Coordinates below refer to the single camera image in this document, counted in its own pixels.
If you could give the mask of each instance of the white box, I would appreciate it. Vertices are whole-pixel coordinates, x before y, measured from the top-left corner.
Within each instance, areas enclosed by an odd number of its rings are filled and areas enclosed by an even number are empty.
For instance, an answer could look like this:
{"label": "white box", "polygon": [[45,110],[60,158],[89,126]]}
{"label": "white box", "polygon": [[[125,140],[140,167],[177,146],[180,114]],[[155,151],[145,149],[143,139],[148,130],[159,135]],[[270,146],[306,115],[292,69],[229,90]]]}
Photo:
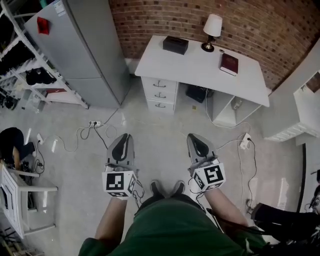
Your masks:
{"label": "white box", "polygon": [[137,182],[133,170],[102,173],[103,191],[112,197],[127,200],[131,197]]}
{"label": "white box", "polygon": [[192,176],[202,192],[221,187],[226,182],[223,163],[195,169]]}

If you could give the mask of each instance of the person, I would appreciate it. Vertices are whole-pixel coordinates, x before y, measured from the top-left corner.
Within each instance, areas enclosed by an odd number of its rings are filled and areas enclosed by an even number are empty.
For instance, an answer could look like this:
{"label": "person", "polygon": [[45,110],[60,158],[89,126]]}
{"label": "person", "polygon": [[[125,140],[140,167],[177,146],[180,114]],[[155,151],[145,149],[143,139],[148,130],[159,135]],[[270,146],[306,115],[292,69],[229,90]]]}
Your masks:
{"label": "person", "polygon": [[[150,188],[153,196],[142,203],[122,243],[127,201],[113,197],[95,237],[84,241],[79,256],[245,256],[266,245],[260,235],[225,221],[219,222],[224,233],[221,232],[200,205],[183,194],[183,181],[177,182],[169,198],[165,198],[159,181],[153,181]],[[208,190],[204,195],[219,219],[249,226],[219,188]]]}
{"label": "person", "polygon": [[16,170],[21,168],[21,160],[36,151],[32,142],[24,145],[24,135],[21,130],[11,127],[0,133],[1,164],[14,164]]}

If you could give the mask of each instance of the table lamp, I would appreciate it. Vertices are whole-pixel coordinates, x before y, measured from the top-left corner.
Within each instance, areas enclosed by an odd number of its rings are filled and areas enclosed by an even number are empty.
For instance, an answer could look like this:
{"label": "table lamp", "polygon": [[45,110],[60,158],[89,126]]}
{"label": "table lamp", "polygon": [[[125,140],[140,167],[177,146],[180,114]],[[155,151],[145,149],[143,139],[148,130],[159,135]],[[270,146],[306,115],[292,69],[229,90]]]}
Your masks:
{"label": "table lamp", "polygon": [[203,28],[203,31],[209,35],[208,41],[201,45],[204,51],[211,53],[215,50],[211,42],[215,41],[214,37],[220,37],[221,28],[222,18],[218,15],[210,14]]}

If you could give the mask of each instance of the gray refrigerator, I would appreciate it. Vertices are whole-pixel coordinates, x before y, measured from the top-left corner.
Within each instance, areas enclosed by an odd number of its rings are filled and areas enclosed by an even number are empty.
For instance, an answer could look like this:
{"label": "gray refrigerator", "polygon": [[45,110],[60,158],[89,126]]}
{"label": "gray refrigerator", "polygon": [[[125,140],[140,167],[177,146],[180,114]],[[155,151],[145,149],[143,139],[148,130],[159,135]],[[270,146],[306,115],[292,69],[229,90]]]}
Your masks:
{"label": "gray refrigerator", "polygon": [[[49,35],[38,33],[38,17],[49,21]],[[56,0],[24,26],[87,104],[121,105],[130,77],[107,0]]]}

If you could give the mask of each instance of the white lampshade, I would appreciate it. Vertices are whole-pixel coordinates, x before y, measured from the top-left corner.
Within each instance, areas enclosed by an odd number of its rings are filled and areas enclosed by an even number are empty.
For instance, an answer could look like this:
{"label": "white lampshade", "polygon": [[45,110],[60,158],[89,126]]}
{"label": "white lampshade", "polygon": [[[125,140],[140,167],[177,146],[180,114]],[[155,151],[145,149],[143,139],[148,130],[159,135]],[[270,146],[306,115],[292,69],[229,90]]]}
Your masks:
{"label": "white lampshade", "polygon": [[222,18],[215,14],[210,14],[203,31],[209,36],[220,37],[222,28]]}

